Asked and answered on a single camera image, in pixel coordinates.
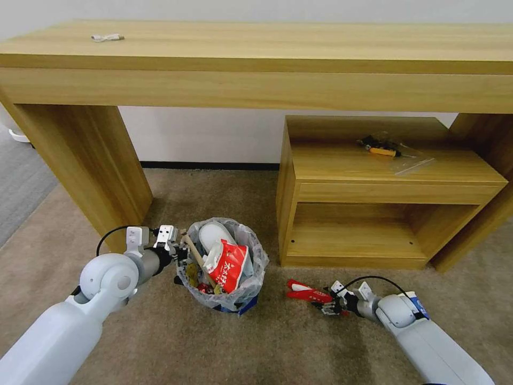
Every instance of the white wall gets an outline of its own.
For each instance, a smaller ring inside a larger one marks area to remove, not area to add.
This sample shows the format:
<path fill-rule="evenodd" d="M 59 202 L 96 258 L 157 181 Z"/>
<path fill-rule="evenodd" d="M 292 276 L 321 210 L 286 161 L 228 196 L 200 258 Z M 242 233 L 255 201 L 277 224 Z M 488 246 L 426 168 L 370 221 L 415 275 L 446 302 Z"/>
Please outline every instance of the white wall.
<path fill-rule="evenodd" d="M 73 18 L 513 22 L 513 2 L 510 0 L 0 1 L 0 40 Z M 283 117 L 285 113 L 293 112 L 122 107 L 121 113 L 141 160 L 272 163 L 279 160 Z M 329 114 L 330 112 L 302 111 L 301 113 Z M 446 124 L 454 118 L 453 114 L 438 116 Z M 0 121 L 5 121 L 4 111 L 0 111 Z M 222 150 L 223 142 L 227 141 L 232 144 L 231 149 Z"/>

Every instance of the red plastic object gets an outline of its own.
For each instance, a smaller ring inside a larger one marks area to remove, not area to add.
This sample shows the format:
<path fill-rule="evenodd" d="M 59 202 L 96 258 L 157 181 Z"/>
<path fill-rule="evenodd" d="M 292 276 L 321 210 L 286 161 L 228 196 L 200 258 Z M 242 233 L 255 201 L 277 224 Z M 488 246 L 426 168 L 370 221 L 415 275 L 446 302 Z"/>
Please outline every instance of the red plastic object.
<path fill-rule="evenodd" d="M 247 246 L 232 245 L 226 240 L 221 240 L 223 250 L 215 260 L 213 269 L 208 270 L 208 275 L 219 283 L 224 291 L 231 293 L 239 286 L 242 269 L 246 262 Z"/>
<path fill-rule="evenodd" d="M 287 282 L 287 286 L 290 289 L 292 289 L 292 291 L 287 292 L 288 298 L 303 299 L 304 301 L 319 302 L 323 304 L 333 301 L 333 297 L 331 297 L 330 295 L 315 290 L 310 286 L 307 286 L 304 283 L 298 282 L 293 279 L 290 279 Z"/>
<path fill-rule="evenodd" d="M 201 292 L 204 292 L 205 294 L 214 294 L 214 289 L 212 289 L 212 287 L 210 287 L 206 283 L 200 283 L 197 289 Z"/>

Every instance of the table leg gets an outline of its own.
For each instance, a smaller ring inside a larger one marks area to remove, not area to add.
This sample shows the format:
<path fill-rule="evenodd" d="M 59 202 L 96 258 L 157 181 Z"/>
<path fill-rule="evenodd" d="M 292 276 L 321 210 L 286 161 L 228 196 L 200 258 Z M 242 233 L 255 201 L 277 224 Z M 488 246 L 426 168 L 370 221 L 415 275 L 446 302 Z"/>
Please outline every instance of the table leg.
<path fill-rule="evenodd" d="M 142 223 L 153 197 L 116 106 L 2 102 L 96 231 Z M 123 252 L 124 232 L 106 243 Z"/>
<path fill-rule="evenodd" d="M 445 272 L 513 215 L 513 115 L 459 114 L 450 128 L 509 183 L 431 260 Z"/>

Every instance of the black cable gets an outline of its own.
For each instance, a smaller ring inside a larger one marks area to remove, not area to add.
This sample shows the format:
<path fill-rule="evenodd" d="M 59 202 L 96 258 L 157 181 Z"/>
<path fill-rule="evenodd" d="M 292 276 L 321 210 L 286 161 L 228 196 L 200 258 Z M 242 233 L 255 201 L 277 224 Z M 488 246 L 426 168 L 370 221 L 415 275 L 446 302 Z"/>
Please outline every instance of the black cable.
<path fill-rule="evenodd" d="M 126 226 L 120 226 L 120 227 L 116 227 L 115 229 L 112 229 L 110 230 L 107 234 L 105 234 L 102 239 L 100 239 L 100 242 L 98 242 L 98 246 L 96 246 L 96 256 L 98 257 L 100 255 L 100 247 L 102 246 L 102 243 L 103 241 L 109 236 L 111 235 L 112 233 L 118 231 L 118 230 L 122 230 L 124 228 L 129 228 L 129 227 L 136 227 L 137 225 L 126 225 Z M 152 229 L 150 228 L 150 231 L 151 233 L 154 235 L 154 236 L 157 236 L 159 235 L 159 228 L 155 228 L 155 229 Z"/>
<path fill-rule="evenodd" d="M 98 257 L 100 255 L 100 247 L 102 246 L 102 243 L 103 241 L 109 236 L 111 235 L 112 233 L 118 231 L 118 230 L 122 230 L 124 228 L 128 228 L 128 227 L 131 227 L 131 226 L 134 226 L 134 225 L 126 225 L 126 226 L 120 226 L 120 227 L 116 227 L 112 230 L 110 230 L 107 234 L 105 234 L 102 239 L 100 239 L 100 242 L 98 242 L 98 246 L 96 246 L 96 256 Z"/>
<path fill-rule="evenodd" d="M 408 298 L 408 299 L 411 301 L 411 303 L 413 303 L 413 306 L 415 307 L 415 309 L 417 309 L 417 310 L 418 310 L 417 305 L 415 304 L 415 302 L 413 302 L 413 299 L 411 299 L 411 298 L 406 294 L 406 292 L 403 290 L 403 288 L 402 288 L 402 287 L 400 287 L 400 286 L 399 286 L 397 283 L 395 283 L 394 281 L 389 280 L 388 278 L 385 278 L 385 277 L 380 276 L 380 275 L 364 275 L 364 276 L 361 276 L 361 277 L 355 278 L 354 280 L 352 280 L 352 281 L 351 281 L 351 282 L 349 282 L 348 284 L 343 285 L 342 289 L 340 289 L 340 290 L 339 290 L 338 292 L 336 292 L 335 294 L 338 294 L 338 293 L 340 293 L 342 290 L 347 289 L 347 288 L 348 288 L 349 286 L 351 286 L 352 284 L 355 284 L 355 283 L 357 283 L 358 281 L 361 281 L 361 280 L 364 280 L 364 279 L 367 279 L 367 278 L 381 279 L 381 280 L 383 280 L 383 281 L 386 281 L 386 282 L 388 282 L 388 283 L 390 283 L 390 284 L 394 285 L 394 286 L 395 286 L 395 287 L 396 287 L 396 288 L 397 288 L 401 293 L 403 293 L 403 294 L 404 294 L 404 296 L 405 296 L 406 298 Z"/>

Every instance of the tabletop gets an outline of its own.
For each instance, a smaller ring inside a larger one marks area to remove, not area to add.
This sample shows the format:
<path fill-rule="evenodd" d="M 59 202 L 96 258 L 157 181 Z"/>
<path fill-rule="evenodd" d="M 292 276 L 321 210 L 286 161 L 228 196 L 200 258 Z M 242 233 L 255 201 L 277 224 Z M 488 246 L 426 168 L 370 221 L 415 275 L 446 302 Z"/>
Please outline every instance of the tabletop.
<path fill-rule="evenodd" d="M 513 25 L 75 20 L 1 42 L 0 67 L 511 74 Z"/>

